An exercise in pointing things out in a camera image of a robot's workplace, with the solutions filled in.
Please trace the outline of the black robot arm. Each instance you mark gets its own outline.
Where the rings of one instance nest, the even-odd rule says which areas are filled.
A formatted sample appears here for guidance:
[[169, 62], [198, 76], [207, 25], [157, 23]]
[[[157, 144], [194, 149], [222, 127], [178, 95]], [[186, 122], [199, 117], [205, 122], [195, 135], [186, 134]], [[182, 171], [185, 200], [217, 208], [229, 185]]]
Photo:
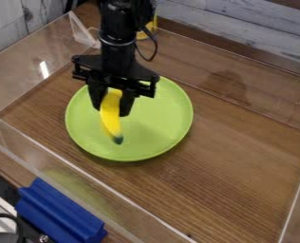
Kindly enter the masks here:
[[135, 98], [154, 98], [159, 74], [137, 60], [138, 32], [143, 31], [158, 45], [146, 25], [154, 19], [153, 0], [98, 0], [100, 13], [100, 53], [75, 55], [72, 78], [86, 82], [92, 107], [100, 104], [110, 89], [119, 90], [118, 114], [130, 115]]

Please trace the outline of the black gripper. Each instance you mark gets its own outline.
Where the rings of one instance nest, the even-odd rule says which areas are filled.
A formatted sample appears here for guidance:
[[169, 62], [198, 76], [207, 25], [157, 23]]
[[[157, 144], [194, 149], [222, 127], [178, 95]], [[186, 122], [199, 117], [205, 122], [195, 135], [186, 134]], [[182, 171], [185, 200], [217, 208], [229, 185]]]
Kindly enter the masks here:
[[142, 66], [137, 60], [137, 42], [111, 44], [102, 42], [100, 53], [74, 55], [72, 77], [87, 84], [92, 107], [100, 110], [100, 104], [109, 88], [122, 90], [119, 116], [130, 115], [135, 98], [154, 98], [159, 75]]

